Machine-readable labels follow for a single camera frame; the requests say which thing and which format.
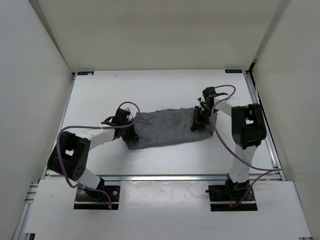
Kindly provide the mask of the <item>grey pleated skirt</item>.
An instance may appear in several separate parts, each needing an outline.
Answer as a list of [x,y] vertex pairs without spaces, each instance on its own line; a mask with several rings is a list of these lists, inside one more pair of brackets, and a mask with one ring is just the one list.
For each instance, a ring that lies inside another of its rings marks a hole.
[[195,109],[163,109],[141,112],[134,123],[138,140],[126,141],[129,150],[193,143],[212,137],[206,129],[191,131]]

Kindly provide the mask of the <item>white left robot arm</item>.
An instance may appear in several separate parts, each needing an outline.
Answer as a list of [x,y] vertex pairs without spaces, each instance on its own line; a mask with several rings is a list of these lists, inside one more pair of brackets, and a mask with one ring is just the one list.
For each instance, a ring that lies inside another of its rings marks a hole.
[[54,147],[47,168],[76,182],[78,187],[93,200],[105,197],[105,181],[87,169],[89,151],[107,142],[122,138],[124,141],[138,141],[131,114],[125,117],[110,116],[97,128],[89,128],[80,133],[63,131]]

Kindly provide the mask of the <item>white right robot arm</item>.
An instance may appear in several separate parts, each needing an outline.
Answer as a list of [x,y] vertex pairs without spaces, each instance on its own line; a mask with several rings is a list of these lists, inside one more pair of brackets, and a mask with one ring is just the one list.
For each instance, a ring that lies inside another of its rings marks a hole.
[[[213,129],[223,146],[233,156],[233,163],[227,174],[223,193],[230,200],[236,200],[249,191],[251,169],[267,171],[252,165],[253,157],[267,136],[262,108],[258,103],[241,106],[226,92],[216,92],[212,87],[202,91],[199,104],[194,107],[191,131]],[[231,135],[235,150],[223,141],[216,127],[215,114],[223,112],[231,118]]]

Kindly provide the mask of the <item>blue corner label right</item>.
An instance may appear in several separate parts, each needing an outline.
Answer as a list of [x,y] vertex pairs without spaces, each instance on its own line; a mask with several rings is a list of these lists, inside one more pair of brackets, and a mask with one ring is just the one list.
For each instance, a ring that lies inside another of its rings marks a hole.
[[226,74],[241,74],[242,70],[241,69],[226,69],[225,73]]

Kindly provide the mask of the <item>blue corner label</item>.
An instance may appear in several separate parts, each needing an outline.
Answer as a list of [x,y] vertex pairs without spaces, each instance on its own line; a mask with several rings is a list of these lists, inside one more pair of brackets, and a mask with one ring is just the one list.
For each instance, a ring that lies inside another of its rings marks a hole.
[[78,71],[77,75],[78,76],[92,76],[94,75],[94,71]]
[[226,69],[225,73],[226,74],[241,74],[242,70],[241,69]]

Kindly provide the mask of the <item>blue corner label left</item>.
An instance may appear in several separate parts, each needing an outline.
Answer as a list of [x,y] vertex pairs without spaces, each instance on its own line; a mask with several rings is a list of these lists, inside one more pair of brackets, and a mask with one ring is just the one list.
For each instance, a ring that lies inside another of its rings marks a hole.
[[78,71],[77,75],[78,76],[92,76],[94,75],[94,71]]

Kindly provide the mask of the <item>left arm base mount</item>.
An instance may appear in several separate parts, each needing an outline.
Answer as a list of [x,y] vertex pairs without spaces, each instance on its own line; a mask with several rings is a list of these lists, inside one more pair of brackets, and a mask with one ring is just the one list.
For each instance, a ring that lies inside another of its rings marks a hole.
[[73,208],[75,210],[118,210],[120,202],[120,185],[104,184],[102,192],[96,192],[83,187],[76,189]]

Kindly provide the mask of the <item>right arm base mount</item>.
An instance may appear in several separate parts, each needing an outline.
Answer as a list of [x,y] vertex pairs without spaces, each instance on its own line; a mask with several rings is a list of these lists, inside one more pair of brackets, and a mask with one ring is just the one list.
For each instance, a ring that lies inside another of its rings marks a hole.
[[209,196],[211,212],[254,212],[258,211],[253,189],[249,192],[229,193],[225,185],[209,185],[205,193]]

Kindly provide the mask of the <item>aluminium left side rail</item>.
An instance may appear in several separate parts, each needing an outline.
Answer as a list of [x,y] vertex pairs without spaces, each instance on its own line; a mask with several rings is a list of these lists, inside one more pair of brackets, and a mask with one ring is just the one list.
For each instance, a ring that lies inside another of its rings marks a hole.
[[[67,95],[67,99],[66,99],[66,102],[65,102],[65,105],[64,105],[64,108],[63,108],[63,112],[62,112],[62,117],[61,117],[61,120],[60,120],[58,129],[57,129],[57,133],[56,133],[55,139],[54,139],[54,141],[53,141],[53,145],[52,145],[52,148],[51,148],[51,152],[54,150],[54,148],[55,148],[55,146],[56,146],[56,141],[57,141],[58,133],[60,132],[60,130],[61,130],[62,127],[63,127],[63,123],[64,123],[64,120],[65,120],[67,108],[68,108],[68,105],[69,105],[69,102],[70,102],[70,98],[71,98],[71,94],[72,94],[72,91],[73,91],[73,88],[74,88],[76,76],[77,76],[77,72],[72,72],[71,88],[70,88],[70,91],[69,91],[69,93],[68,93],[68,95]],[[48,163],[45,164],[45,168],[44,168],[44,171],[43,171],[43,173],[42,173],[42,177],[40,178],[40,180],[44,180],[44,179],[46,178],[47,171],[48,171],[48,166],[47,166],[47,164],[48,164]]]

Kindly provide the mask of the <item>aluminium table edge rail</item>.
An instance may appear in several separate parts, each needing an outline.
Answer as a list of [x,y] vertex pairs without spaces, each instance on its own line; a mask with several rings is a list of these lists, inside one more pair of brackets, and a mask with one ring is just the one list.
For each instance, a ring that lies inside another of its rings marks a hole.
[[[258,178],[262,173],[251,174],[250,180]],[[108,182],[119,181],[224,181],[227,179],[225,174],[169,174],[169,175],[98,175]],[[58,174],[45,174],[41,180],[50,180],[53,178],[63,178]],[[267,174],[260,180],[265,181],[283,181],[279,174]]]

